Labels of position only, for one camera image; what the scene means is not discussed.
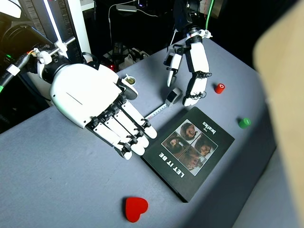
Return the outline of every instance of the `black box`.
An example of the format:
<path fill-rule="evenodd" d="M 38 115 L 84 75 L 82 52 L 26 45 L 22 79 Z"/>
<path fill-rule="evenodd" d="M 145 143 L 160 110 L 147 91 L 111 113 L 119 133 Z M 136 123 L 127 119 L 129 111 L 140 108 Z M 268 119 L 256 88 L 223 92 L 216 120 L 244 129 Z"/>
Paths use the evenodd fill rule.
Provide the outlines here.
<path fill-rule="evenodd" d="M 194 107 L 142 156 L 185 202 L 189 202 L 234 138 Z"/>

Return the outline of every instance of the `white robotic hand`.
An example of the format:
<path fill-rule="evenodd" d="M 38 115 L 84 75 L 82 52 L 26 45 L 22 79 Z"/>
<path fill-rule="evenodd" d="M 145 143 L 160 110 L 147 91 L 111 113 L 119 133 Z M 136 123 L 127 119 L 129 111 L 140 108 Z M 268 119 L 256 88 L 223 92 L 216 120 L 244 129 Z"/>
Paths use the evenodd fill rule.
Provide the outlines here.
<path fill-rule="evenodd" d="M 184 106 L 194 105 L 199 99 L 206 96 L 207 78 L 212 74 L 209 72 L 209 64 L 202 44 L 203 38 L 210 38 L 211 33 L 207 30 L 192 29 L 187 33 L 185 45 L 173 45 L 164 64 L 169 66 L 167 86 L 174 84 L 176 74 L 182 61 L 182 55 L 186 55 L 188 69 L 192 73 L 186 95 L 183 99 Z"/>
<path fill-rule="evenodd" d="M 132 152 L 143 155 L 157 132 L 127 99 L 137 91 L 105 66 L 98 70 L 85 64 L 61 68 L 50 95 L 57 109 L 81 128 L 89 128 L 113 145 L 125 159 Z"/>

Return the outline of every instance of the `green cable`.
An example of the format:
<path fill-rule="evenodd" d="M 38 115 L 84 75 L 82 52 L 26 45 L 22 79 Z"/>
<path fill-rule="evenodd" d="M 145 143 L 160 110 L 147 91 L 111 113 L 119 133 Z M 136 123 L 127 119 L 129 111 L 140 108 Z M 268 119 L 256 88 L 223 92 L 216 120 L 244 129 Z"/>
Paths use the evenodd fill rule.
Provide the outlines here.
<path fill-rule="evenodd" d="M 211 0 L 208 16 L 207 16 L 207 19 L 206 19 L 206 28 L 205 28 L 205 30 L 208 30 L 207 28 L 208 28 L 209 18 L 210 18 L 210 15 L 211 15 L 213 4 L 214 4 L 214 0 Z"/>

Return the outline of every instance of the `gray table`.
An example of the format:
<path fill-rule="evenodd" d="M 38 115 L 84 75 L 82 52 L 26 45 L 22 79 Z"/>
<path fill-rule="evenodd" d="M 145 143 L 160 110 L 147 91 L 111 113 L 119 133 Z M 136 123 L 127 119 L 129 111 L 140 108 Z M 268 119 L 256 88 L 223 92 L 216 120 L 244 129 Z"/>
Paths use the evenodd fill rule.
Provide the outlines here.
<path fill-rule="evenodd" d="M 231 227 L 265 168 L 276 144 L 257 73 L 205 39 L 210 71 L 207 97 L 197 107 L 235 141 L 190 203 L 181 200 L 138 156 L 130 161 L 51 107 L 0 135 L 0 227 Z M 132 101 L 143 114 L 163 103 L 166 50 L 119 72 L 137 79 Z M 183 60 L 176 86 L 190 78 Z M 214 84 L 223 83 L 218 95 Z M 151 120 L 162 133 L 183 115 L 181 103 Z M 249 117 L 243 130 L 237 119 Z M 123 199 L 143 197 L 149 209 L 132 224 Z"/>

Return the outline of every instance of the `blurry foreground object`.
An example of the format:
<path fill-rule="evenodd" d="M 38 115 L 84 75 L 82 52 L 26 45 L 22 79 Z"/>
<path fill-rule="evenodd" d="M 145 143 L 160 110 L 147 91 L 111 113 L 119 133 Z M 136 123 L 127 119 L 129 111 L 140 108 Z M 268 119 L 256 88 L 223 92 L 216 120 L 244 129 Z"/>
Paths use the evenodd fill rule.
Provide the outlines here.
<path fill-rule="evenodd" d="M 304 224 L 304 1 L 257 42 L 254 62 L 267 92 L 300 222 Z"/>

